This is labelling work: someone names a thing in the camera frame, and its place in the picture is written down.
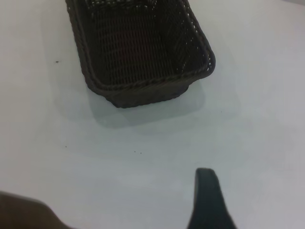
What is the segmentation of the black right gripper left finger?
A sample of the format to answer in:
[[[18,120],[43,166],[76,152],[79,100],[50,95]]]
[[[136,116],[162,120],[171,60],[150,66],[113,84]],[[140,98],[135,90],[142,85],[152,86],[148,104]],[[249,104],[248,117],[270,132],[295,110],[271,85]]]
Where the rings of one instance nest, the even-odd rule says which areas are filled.
[[[2,229],[68,229],[45,203],[1,191],[0,227]]]

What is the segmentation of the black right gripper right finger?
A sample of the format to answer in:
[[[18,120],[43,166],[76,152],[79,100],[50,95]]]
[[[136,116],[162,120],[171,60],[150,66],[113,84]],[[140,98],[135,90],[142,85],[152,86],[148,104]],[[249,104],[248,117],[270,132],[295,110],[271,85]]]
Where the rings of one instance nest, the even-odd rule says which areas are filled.
[[[235,229],[221,191],[219,179],[210,168],[195,172],[193,212],[189,229]]]

